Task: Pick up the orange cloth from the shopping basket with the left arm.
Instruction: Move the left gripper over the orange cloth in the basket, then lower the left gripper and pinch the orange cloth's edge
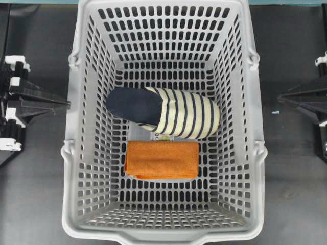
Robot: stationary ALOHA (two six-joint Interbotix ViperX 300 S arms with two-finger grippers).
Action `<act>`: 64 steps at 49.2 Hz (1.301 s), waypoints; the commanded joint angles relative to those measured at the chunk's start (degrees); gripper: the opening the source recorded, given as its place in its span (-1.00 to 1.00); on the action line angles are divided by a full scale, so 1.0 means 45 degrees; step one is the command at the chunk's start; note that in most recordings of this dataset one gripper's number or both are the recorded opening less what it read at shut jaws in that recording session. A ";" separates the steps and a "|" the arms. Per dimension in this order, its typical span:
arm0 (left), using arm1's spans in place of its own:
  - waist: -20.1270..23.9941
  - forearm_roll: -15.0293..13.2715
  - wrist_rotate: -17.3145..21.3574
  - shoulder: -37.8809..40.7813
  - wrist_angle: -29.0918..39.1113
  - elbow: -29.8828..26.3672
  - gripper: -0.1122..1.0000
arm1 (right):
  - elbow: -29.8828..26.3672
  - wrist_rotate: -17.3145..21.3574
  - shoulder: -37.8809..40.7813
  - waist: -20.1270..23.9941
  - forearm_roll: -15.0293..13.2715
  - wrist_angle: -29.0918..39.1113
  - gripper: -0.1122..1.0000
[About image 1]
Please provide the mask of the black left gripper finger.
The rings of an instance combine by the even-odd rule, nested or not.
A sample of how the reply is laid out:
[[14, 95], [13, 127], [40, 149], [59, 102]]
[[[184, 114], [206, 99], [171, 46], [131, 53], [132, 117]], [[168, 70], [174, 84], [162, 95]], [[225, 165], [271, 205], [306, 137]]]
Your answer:
[[44, 90], [42, 87], [20, 77], [12, 77], [9, 83], [9, 94], [33, 99], [36, 101], [50, 102], [69, 105], [70, 102], [54, 93]]
[[19, 101], [15, 106], [15, 120], [21, 125], [31, 124], [37, 117], [46, 115], [57, 115], [66, 112], [71, 107], [70, 102], [38, 102], [38, 101]]

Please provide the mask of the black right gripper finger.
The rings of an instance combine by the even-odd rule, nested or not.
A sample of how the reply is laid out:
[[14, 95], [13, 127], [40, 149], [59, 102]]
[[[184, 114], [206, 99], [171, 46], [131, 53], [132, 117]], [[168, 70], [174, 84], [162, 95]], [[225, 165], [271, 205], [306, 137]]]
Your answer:
[[282, 92], [278, 96], [278, 101], [321, 97], [326, 97], [326, 76], [302, 83]]
[[303, 115], [306, 115], [314, 124], [326, 126], [326, 99], [322, 99], [321, 101], [313, 99], [305, 99], [304, 101], [301, 101], [295, 99], [286, 100], [280, 103], [288, 105]]

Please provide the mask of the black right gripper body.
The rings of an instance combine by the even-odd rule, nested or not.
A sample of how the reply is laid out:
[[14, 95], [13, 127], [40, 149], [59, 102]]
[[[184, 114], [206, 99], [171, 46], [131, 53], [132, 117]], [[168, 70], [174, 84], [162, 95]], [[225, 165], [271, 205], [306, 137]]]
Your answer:
[[319, 109], [320, 155], [322, 160], [326, 162], [326, 52], [324, 56], [315, 60], [315, 65], [319, 71], [319, 91], [316, 94], [320, 98], [321, 106], [321, 109]]

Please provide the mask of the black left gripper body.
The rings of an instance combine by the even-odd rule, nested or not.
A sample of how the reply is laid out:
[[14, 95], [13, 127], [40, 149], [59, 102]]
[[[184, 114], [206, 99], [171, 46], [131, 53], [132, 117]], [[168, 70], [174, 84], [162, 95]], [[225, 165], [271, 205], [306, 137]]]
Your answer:
[[24, 149], [26, 123], [19, 119], [19, 97], [10, 89], [20, 85], [27, 78], [30, 65], [23, 55], [1, 57], [1, 166], [4, 166]]

